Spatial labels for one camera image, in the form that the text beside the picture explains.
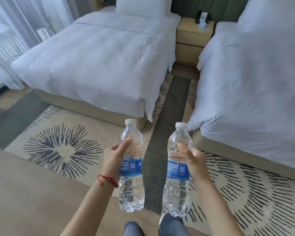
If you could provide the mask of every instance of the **person's right arm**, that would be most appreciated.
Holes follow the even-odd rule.
[[[182,143],[178,143],[178,148],[187,160],[193,186],[200,197],[201,206],[208,220],[212,236],[244,236],[226,201],[208,174],[205,155],[196,148],[193,148],[192,153]]]

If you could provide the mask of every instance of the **forearm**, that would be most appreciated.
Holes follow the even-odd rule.
[[[226,201],[212,180],[206,178],[195,182],[202,209],[208,220],[212,236],[244,236],[229,210]]]
[[[103,181],[101,186],[96,180],[87,192],[79,209],[60,236],[94,236],[103,218],[114,186]]]

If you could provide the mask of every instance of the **white bottle cap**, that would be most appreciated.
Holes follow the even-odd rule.
[[[185,123],[185,122],[177,122],[175,127],[182,127],[184,129],[187,129],[187,123]]]
[[[137,121],[135,119],[126,119],[126,124],[134,124],[136,125]]]

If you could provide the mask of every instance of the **nightstand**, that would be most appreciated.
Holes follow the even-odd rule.
[[[197,65],[199,55],[213,34],[214,21],[210,21],[201,29],[194,19],[184,17],[176,34],[176,61],[187,65]]]

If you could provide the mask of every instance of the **dark gray carpet stripe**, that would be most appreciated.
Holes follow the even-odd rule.
[[[0,115],[0,148],[5,149],[49,106],[31,91]]]
[[[183,118],[190,81],[174,76],[143,159],[144,207],[157,214],[162,212],[167,172],[167,142],[175,131],[175,123],[181,122]]]

